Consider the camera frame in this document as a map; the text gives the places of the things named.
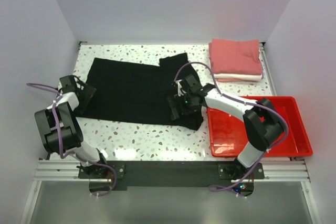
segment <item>black garment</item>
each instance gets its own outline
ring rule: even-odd
[[[171,121],[167,97],[177,94],[172,85],[179,68],[188,62],[187,54],[160,59],[160,66],[95,58],[86,83],[97,89],[83,118],[144,124],[180,125],[198,130],[201,112]],[[185,67],[179,79],[189,74],[199,81],[192,66]]]

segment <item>gray floor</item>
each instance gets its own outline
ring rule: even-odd
[[[87,182],[43,182],[31,222],[311,223],[300,183],[258,183],[248,202],[206,188],[153,187],[130,187],[96,200]]]

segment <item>folded pink towel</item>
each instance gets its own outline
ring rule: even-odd
[[[232,41],[213,39],[209,43],[209,57],[214,73],[261,75],[259,40]]]

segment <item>white wall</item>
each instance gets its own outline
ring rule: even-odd
[[[46,156],[34,112],[53,96],[25,83],[56,85],[73,69],[76,47],[56,0],[0,0],[0,223],[19,223]]]
[[[289,0],[57,0],[79,40],[98,43],[265,41]]]
[[[266,42],[280,95],[296,98],[314,155],[307,159],[324,223],[336,220],[336,0],[291,0]]]

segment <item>terrazzo table surface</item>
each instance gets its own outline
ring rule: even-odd
[[[159,59],[188,53],[189,61],[210,64],[208,45],[82,45],[73,73],[86,81],[93,59],[103,58],[149,65],[159,65]],[[260,56],[264,71],[264,61]],[[193,65],[201,83],[212,83],[208,70]],[[266,73],[260,82],[218,83],[223,92],[234,95],[272,95]],[[209,130],[206,109],[204,122],[198,131],[181,126],[124,123],[96,119],[77,118],[84,139],[102,151],[107,160],[144,161],[211,161]],[[53,153],[50,159],[60,157]]]

